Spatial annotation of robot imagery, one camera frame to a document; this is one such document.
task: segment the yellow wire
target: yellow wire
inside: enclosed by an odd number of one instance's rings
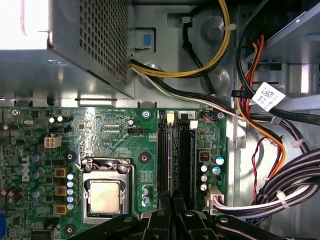
[[[258,54],[258,46],[257,46],[255,43],[253,43],[253,47],[254,47],[254,51],[255,51],[255,56],[254,56],[253,59],[255,59],[256,56],[257,56],[257,54]],[[240,111],[241,116],[246,120],[246,122],[247,122],[248,124],[250,124],[251,127],[253,127],[254,129],[258,130],[261,134],[263,134],[263,135],[266,136],[267,138],[273,140],[274,142],[276,142],[276,143],[280,146],[280,148],[281,148],[281,150],[282,150],[281,159],[280,159],[279,164],[277,165],[277,167],[276,167],[276,168],[273,170],[273,172],[271,173],[271,177],[272,177],[273,175],[275,175],[275,174],[279,171],[279,169],[283,166],[283,164],[284,164],[284,162],[285,162],[286,155],[287,155],[285,146],[284,146],[280,141],[278,141],[275,137],[273,137],[272,135],[270,135],[268,132],[264,131],[263,129],[259,128],[259,126],[257,126],[256,124],[254,124],[250,119],[248,119],[248,118],[245,116],[244,112],[243,112],[242,109],[241,109],[240,99],[239,99],[239,98],[237,98],[237,107],[238,107],[238,109],[239,109],[239,111]]]
[[[196,70],[185,71],[185,72],[159,72],[159,71],[155,71],[152,69],[140,67],[140,66],[135,65],[133,63],[131,64],[131,66],[133,68],[135,68],[136,70],[138,70],[139,72],[144,73],[149,76],[160,77],[160,78],[179,78],[179,77],[186,77],[186,76],[198,74],[199,72],[201,72],[203,70],[207,70],[210,67],[212,67],[213,65],[215,65],[225,54],[227,47],[228,47],[228,44],[229,44],[230,35],[231,35],[230,29],[228,29],[228,26],[230,25],[230,16],[229,16],[227,4],[226,4],[225,0],[218,0],[218,1],[221,6],[221,9],[222,9],[223,18],[225,20],[225,23],[224,23],[224,25],[226,26],[225,34],[224,34],[223,42],[221,44],[219,51],[214,56],[214,58],[210,62],[208,62],[204,67],[196,69]]]

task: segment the barcode label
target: barcode label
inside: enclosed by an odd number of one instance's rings
[[[267,112],[285,98],[282,92],[278,91],[268,83],[264,82],[254,94],[252,100]]]

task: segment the black wire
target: black wire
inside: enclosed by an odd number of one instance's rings
[[[245,74],[244,74],[244,71],[243,71],[242,65],[241,65],[241,49],[242,49],[242,42],[244,41],[249,30],[252,29],[253,27],[257,27],[258,25],[261,25],[261,23],[255,23],[251,27],[247,27],[244,30],[244,33],[240,38],[240,41],[239,41],[239,44],[238,44],[237,50],[236,50],[236,61],[235,61],[236,70],[237,70],[239,79],[244,87],[244,90],[251,97],[253,97],[253,95],[255,94],[255,91],[251,88],[249,83],[246,81],[246,77],[245,77]],[[277,117],[282,118],[282,119],[287,119],[287,120],[292,120],[292,121],[296,121],[296,122],[320,126],[320,116],[319,115],[284,111],[284,110],[280,110],[275,107],[273,107],[269,112]]]

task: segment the green circuit board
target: green circuit board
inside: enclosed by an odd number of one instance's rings
[[[129,214],[139,214],[157,208],[157,171],[159,150],[159,109],[143,108],[54,108],[54,107],[3,107],[0,108],[0,187],[21,187],[21,199],[10,202],[8,195],[0,195],[0,210],[6,216],[7,240],[66,240],[78,235],[94,224],[83,223],[83,169],[80,161],[84,157],[130,159],[134,172],[130,173],[125,191],[129,202]],[[172,160],[179,161],[179,149],[183,148],[180,136],[179,110],[175,112],[172,137]],[[198,128],[188,131],[194,148],[191,166],[196,210],[205,209],[206,192],[201,191],[203,174],[208,176],[208,186],[218,186],[226,192],[227,163],[220,167],[221,173],[214,175],[215,157],[227,159],[226,119],[207,122],[203,111],[192,110]],[[45,138],[61,137],[59,147],[46,147]],[[76,160],[70,162],[70,152]],[[201,153],[209,153],[206,161],[200,161]],[[142,153],[147,160],[142,160]],[[207,165],[207,172],[200,171]],[[172,166],[179,176],[179,164]],[[64,169],[72,174],[72,201],[67,195],[57,195],[56,187],[67,186],[67,176],[57,177]],[[147,186],[149,202],[144,204],[143,188]],[[68,206],[63,214],[57,214],[57,206]],[[54,229],[45,231],[44,223],[58,220]]]

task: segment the perforated metal vent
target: perforated metal vent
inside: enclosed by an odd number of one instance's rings
[[[128,0],[80,0],[79,44],[127,83]]]

